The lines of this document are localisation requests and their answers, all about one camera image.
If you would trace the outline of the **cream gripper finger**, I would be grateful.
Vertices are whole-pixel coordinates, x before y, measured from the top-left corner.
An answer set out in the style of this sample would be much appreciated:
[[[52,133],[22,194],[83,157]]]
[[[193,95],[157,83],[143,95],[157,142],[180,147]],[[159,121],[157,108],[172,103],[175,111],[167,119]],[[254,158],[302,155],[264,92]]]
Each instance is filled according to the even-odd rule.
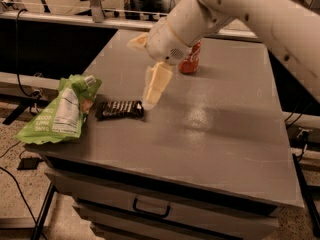
[[[172,75],[172,66],[166,62],[158,62],[153,66],[153,78],[147,98],[142,98],[142,104],[144,106],[155,106],[158,103]]]
[[[148,66],[145,72],[145,86],[143,90],[143,99],[147,98],[147,94],[151,86],[152,78],[153,78],[153,67]]]

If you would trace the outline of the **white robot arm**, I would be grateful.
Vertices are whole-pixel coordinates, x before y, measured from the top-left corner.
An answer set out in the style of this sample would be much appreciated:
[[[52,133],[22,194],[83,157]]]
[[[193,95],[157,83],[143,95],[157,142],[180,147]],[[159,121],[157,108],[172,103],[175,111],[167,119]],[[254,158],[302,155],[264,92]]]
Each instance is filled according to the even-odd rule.
[[[320,15],[291,0],[180,0],[146,34],[128,42],[170,69],[203,37],[243,22],[320,101]]]

